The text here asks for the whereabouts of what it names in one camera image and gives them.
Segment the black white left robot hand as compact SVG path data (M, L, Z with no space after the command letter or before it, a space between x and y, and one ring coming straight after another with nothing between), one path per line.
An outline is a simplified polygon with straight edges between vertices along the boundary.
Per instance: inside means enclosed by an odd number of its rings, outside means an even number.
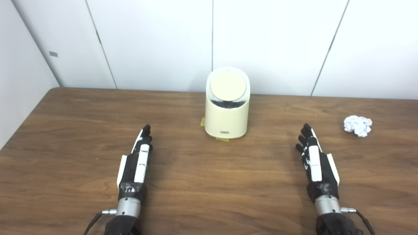
M121 157L117 185L119 200L133 198L141 203L147 195L145 174L148 168L148 157L153 149L151 125L145 125L140 131L129 155Z

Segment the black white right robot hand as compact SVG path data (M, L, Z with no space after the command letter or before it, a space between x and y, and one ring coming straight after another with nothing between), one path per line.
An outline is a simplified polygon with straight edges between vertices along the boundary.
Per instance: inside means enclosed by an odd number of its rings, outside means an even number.
M301 154L306 171L308 197L312 202L321 196L339 199L340 178L332 155L322 151L315 131L308 123L303 125L300 132L296 149Z

